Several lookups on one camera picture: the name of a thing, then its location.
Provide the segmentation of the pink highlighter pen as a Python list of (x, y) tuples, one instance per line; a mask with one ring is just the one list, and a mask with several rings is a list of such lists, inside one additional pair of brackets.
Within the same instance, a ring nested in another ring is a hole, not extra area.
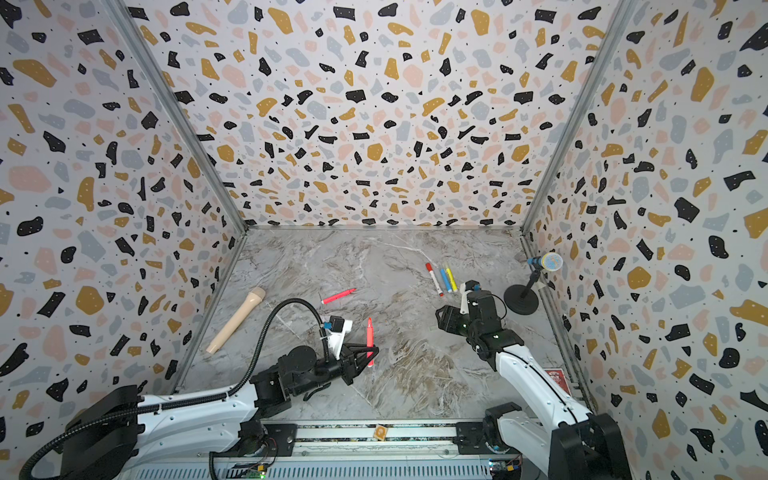
[(351, 288), (351, 289), (344, 290), (342, 292), (339, 292), (339, 293), (336, 293), (334, 295), (331, 295), (331, 296), (328, 296), (326, 298), (321, 299), (321, 304), (322, 305), (328, 305), (328, 304), (330, 304), (332, 302), (335, 302), (337, 300), (340, 300), (340, 299), (342, 299), (344, 297), (350, 296), (353, 293), (355, 293), (356, 291), (357, 291), (356, 288)]
[(370, 368), (373, 365), (373, 347), (375, 346), (374, 337), (374, 325), (371, 317), (367, 319), (366, 327), (366, 346), (369, 348), (367, 352), (367, 367)]

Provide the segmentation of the blue highlighter pen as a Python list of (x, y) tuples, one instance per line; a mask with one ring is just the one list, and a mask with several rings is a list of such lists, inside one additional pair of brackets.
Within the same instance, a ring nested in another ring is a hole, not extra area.
[(440, 276), (441, 276), (441, 279), (443, 281), (443, 284), (445, 286), (445, 291), (447, 293), (452, 292), (451, 283), (450, 283), (450, 280), (449, 280), (449, 278), (447, 276), (446, 270), (441, 268), (441, 269), (439, 269), (439, 272), (440, 272)]

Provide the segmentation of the yellow highlighter pen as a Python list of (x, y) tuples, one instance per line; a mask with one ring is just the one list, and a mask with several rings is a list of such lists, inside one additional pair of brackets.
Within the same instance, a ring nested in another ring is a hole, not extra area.
[(445, 270), (446, 270), (446, 274), (447, 274), (447, 276), (449, 278), (449, 282), (450, 282), (452, 291), (453, 292), (458, 292), (458, 287), (457, 287), (455, 278), (453, 276), (452, 270), (449, 267), (446, 267)]

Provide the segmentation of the white marker pen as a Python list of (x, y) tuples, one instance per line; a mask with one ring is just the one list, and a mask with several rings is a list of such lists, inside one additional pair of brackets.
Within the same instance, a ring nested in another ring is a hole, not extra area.
[(444, 292), (443, 292), (443, 289), (441, 288), (440, 282), (437, 279), (437, 276), (435, 274), (435, 271), (434, 271), (434, 268), (433, 268), (432, 264), (430, 262), (427, 262), (425, 264), (425, 267), (426, 267), (426, 270), (427, 270), (427, 272), (428, 272), (428, 274), (429, 274), (429, 276), (430, 276), (430, 278), (431, 278), (431, 280), (432, 280), (432, 282), (433, 282), (433, 284), (435, 286), (435, 289), (436, 289), (436, 292), (437, 292), (438, 296), (443, 297), (444, 296)]

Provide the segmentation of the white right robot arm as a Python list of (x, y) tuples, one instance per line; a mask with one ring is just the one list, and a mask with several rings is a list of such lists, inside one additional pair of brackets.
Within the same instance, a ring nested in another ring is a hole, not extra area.
[(632, 477), (616, 421), (593, 413), (555, 383), (522, 338), (502, 326), (492, 293), (474, 291), (465, 313), (445, 305), (435, 317), (440, 330), (463, 337), (534, 413), (528, 416), (513, 402), (487, 409), (483, 428), (490, 447), (520, 452), (549, 479)]

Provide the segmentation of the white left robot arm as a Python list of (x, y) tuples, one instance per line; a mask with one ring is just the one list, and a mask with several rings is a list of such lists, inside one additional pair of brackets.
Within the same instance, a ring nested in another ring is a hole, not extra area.
[(252, 376), (235, 394), (143, 397), (135, 385), (120, 387), (66, 427), (61, 475), (65, 479), (114, 479), (124, 468), (171, 457), (227, 452), (266, 439), (262, 425), (334, 379), (352, 384), (378, 354), (376, 347), (345, 344), (339, 357), (318, 358), (310, 346), (293, 348)]

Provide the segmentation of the small brown tag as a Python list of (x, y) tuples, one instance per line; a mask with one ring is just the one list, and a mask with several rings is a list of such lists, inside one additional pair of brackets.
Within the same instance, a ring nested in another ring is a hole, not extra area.
[(388, 428), (383, 425), (377, 425), (374, 430), (373, 438), (377, 441), (385, 441), (388, 433)]

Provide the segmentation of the blue toy microphone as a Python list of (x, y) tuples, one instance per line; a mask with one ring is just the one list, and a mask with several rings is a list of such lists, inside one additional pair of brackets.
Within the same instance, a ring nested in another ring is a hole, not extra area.
[(543, 255), (527, 259), (527, 264), (537, 270), (557, 272), (564, 265), (562, 256), (556, 252), (547, 252)]

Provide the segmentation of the red playing card box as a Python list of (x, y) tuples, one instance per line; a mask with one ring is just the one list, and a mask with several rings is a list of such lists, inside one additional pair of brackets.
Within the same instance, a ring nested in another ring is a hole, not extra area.
[(550, 378), (568, 395), (571, 394), (569, 382), (562, 368), (550, 368), (546, 370)]

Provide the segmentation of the beige toy microphone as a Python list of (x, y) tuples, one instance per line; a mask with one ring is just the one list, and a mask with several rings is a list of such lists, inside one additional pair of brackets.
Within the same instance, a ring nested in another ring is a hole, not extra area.
[(254, 287), (251, 289), (240, 307), (209, 343), (206, 348), (206, 353), (213, 355), (218, 352), (245, 321), (249, 314), (263, 302), (265, 296), (266, 291), (263, 288)]

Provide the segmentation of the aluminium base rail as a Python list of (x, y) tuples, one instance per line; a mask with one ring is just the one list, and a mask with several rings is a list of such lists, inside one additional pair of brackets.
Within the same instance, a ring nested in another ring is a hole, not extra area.
[[(268, 422), (253, 453), (171, 457), (123, 479), (549, 479), (514, 449), (490, 447), (483, 420)], [(377, 425), (385, 441), (373, 438)]]

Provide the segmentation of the aluminium corner post right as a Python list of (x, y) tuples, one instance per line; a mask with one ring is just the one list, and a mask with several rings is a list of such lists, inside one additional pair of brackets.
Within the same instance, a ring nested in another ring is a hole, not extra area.
[(541, 182), (530, 206), (529, 213), (526, 215), (521, 227), (523, 249), (529, 256), (539, 253), (538, 244), (534, 239), (535, 223), (537, 220), (542, 219), (547, 195), (555, 184), (555, 177), (560, 172), (568, 151), (573, 146), (581, 122), (592, 105), (593, 97), (604, 78), (605, 70), (611, 61), (613, 52), (637, 4), (638, 2), (633, 0), (617, 2), (616, 10), (605, 31), (605, 38), (596, 52), (592, 67), (565, 122), (563, 133), (556, 144), (552, 160), (541, 177)]

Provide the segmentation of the aluminium corner post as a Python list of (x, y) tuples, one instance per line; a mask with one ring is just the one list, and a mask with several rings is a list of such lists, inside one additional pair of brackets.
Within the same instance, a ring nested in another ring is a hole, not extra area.
[(220, 279), (217, 282), (217, 287), (213, 293), (211, 302), (206, 308), (202, 323), (199, 325), (187, 352), (184, 354), (183, 360), (179, 364), (176, 379), (172, 383), (172, 389), (178, 390), (183, 385), (190, 368), (195, 362), (195, 357), (197, 356), (202, 340), (204, 339), (204, 335), (211, 325), (220, 300), (223, 298), (231, 274), (247, 240), (248, 227), (241, 219), (234, 202), (225, 190), (221, 178), (214, 165), (210, 162), (208, 153), (203, 147), (202, 142), (199, 140), (199, 137), (176, 100), (172, 88), (165, 81), (161, 73), (161, 68), (155, 61), (147, 42), (141, 36), (140, 30), (133, 21), (128, 7), (123, 1), (106, 1), (104, 3), (104, 8), (112, 22), (115, 24), (117, 31), (126, 41), (130, 52), (144, 71), (147, 81), (156, 92), (158, 100), (170, 117), (182, 142), (185, 146), (190, 148), (192, 157), (197, 162), (210, 190), (215, 194), (215, 197), (221, 205), (221, 212), (225, 215), (228, 225), (234, 229), (234, 240), (230, 243), (232, 248), (229, 250), (229, 258), (225, 262), (224, 267), (220, 270)]
[(523, 249), (529, 256), (539, 253), (538, 244), (534, 239), (535, 223), (537, 220), (542, 219), (547, 195), (555, 184), (555, 177), (560, 172), (568, 151), (573, 146), (581, 122), (592, 105), (593, 97), (604, 78), (605, 70), (611, 61), (613, 52), (637, 4), (638, 2), (633, 0), (617, 2), (616, 10), (605, 31), (605, 38), (596, 52), (592, 67), (565, 122), (563, 133), (556, 144), (552, 160), (541, 177), (541, 182), (530, 206), (529, 213), (526, 215), (521, 227)]

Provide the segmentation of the aluminium corner post left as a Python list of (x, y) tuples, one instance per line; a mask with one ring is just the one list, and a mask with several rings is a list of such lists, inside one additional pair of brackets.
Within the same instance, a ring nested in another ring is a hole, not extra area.
[(183, 385), (190, 368), (195, 362), (195, 357), (197, 356), (202, 340), (204, 339), (204, 335), (211, 325), (220, 300), (223, 298), (231, 274), (247, 240), (248, 227), (241, 219), (234, 202), (225, 190), (221, 178), (214, 165), (210, 162), (208, 153), (203, 147), (202, 142), (199, 140), (199, 137), (176, 100), (172, 88), (165, 81), (161, 73), (161, 68), (155, 61), (147, 42), (141, 36), (140, 30), (133, 21), (128, 7), (123, 1), (106, 1), (104, 3), (104, 8), (112, 22), (115, 24), (117, 31), (126, 41), (130, 52), (144, 71), (147, 81), (156, 92), (158, 100), (170, 117), (182, 142), (185, 146), (190, 148), (192, 157), (197, 162), (210, 190), (215, 194), (215, 197), (221, 205), (221, 212), (225, 215), (228, 225), (234, 229), (234, 240), (230, 243), (232, 248), (229, 250), (229, 258), (225, 262), (224, 267), (220, 270), (220, 279), (217, 282), (217, 287), (213, 293), (211, 302), (206, 308), (202, 323), (199, 325), (187, 352), (184, 354), (183, 360), (179, 364), (176, 379), (172, 383), (172, 389), (178, 390)]

